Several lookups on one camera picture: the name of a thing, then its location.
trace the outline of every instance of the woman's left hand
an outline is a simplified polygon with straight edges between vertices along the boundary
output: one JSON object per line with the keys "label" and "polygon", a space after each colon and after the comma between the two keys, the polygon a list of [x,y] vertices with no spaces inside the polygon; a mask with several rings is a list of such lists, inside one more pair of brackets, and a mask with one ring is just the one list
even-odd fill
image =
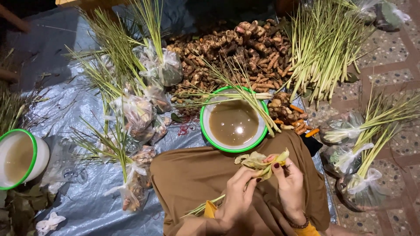
{"label": "woman's left hand", "polygon": [[215,212],[215,219],[220,220],[219,224],[224,231],[231,229],[251,205],[255,187],[261,180],[256,177],[257,171],[243,166],[228,180],[223,204]]}

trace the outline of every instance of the yellow sleeve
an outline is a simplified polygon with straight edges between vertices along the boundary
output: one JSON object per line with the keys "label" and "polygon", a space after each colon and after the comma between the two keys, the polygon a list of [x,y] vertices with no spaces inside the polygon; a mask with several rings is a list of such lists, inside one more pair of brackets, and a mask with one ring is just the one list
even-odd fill
{"label": "yellow sleeve", "polygon": [[320,236],[318,231],[316,231],[315,227],[312,226],[310,222],[306,228],[294,228],[293,230],[297,236]]}

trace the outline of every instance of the woman's right hand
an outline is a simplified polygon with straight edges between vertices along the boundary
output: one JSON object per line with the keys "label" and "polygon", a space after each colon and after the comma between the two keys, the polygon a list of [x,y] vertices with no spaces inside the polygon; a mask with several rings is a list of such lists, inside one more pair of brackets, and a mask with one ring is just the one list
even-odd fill
{"label": "woman's right hand", "polygon": [[[269,162],[275,155],[269,155],[264,161]],[[278,179],[278,194],[281,204],[289,220],[296,225],[304,225],[306,217],[303,213],[303,175],[299,168],[290,160],[286,159],[282,167],[279,163],[271,165],[274,176]]]}

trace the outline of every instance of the hand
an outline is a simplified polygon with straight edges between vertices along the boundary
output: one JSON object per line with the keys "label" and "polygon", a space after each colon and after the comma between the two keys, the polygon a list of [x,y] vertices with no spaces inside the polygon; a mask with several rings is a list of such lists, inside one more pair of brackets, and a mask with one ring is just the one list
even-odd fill
{"label": "hand", "polygon": [[257,171],[243,166],[228,180],[223,204],[215,212],[215,219],[220,220],[219,224],[224,231],[231,229],[251,205],[255,187],[261,180],[255,177],[258,177]]}
{"label": "hand", "polygon": [[[271,154],[263,162],[270,162],[277,155]],[[290,158],[286,159],[286,164],[283,167],[279,163],[273,163],[271,169],[274,176],[278,179],[278,194],[286,216],[292,223],[304,225],[306,217],[302,206],[302,172]]]}

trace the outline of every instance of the green leaf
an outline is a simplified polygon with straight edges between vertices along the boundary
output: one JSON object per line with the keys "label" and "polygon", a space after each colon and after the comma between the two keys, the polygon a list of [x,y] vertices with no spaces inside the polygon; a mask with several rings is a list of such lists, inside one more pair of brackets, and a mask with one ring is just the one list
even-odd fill
{"label": "green leaf", "polygon": [[173,121],[176,121],[176,122],[178,122],[178,123],[182,123],[182,119],[177,115],[177,114],[175,114],[175,113],[172,113],[171,114],[171,119],[173,120]]}
{"label": "green leaf", "polygon": [[401,19],[394,13],[396,5],[389,2],[382,2],[382,15],[386,22],[390,23],[394,27],[399,27],[402,24]]}
{"label": "green leaf", "polygon": [[357,81],[359,81],[359,78],[357,77],[357,75],[347,72],[347,80],[346,80],[347,83],[354,83]]}
{"label": "green leaf", "polygon": [[312,95],[312,93],[312,89],[306,89],[306,93],[303,93],[302,97],[309,97],[310,95]]}

